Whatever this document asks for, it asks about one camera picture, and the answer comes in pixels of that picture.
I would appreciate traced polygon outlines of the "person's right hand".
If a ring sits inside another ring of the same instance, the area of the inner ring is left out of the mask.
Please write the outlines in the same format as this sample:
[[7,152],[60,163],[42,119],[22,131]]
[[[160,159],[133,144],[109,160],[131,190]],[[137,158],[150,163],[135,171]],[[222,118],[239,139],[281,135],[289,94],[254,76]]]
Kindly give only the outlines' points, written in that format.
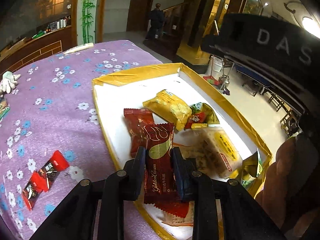
[[283,233],[319,228],[319,152],[303,134],[278,148],[256,200]]

